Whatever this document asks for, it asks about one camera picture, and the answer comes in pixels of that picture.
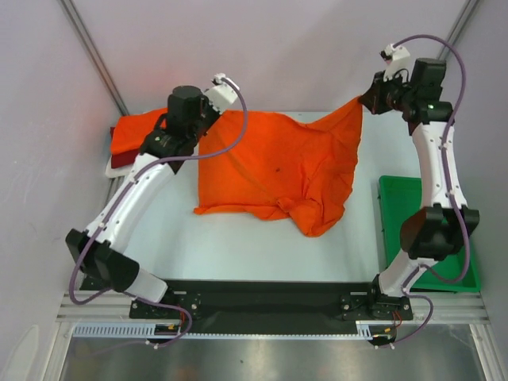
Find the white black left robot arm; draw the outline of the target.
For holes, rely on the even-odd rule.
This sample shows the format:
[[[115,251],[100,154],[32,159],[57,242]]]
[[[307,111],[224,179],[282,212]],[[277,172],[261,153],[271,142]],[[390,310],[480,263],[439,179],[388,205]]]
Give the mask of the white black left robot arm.
[[[176,87],[167,109],[156,114],[133,166],[101,213],[83,231],[71,229],[65,242],[75,261],[69,290],[82,272],[104,282],[107,290],[148,300],[158,317],[170,315],[175,297],[167,284],[125,254],[133,230],[156,194],[195,158],[194,149],[219,117],[237,100],[225,79],[211,88]]]

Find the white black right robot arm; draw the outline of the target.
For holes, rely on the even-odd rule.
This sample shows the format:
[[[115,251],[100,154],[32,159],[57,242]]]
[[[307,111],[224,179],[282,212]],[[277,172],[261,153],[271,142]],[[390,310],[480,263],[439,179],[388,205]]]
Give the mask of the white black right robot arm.
[[[448,256],[464,253],[458,283],[468,272],[470,236],[479,224],[479,211],[468,206],[454,155],[456,108],[441,100],[446,63],[421,58],[408,76],[406,61],[390,58],[384,71],[375,73],[360,103],[372,114],[398,111],[408,125],[418,155],[421,174],[421,206],[400,229],[400,251],[377,277],[379,291],[368,295],[366,308],[374,318],[394,310],[393,297],[409,294],[427,271]]]

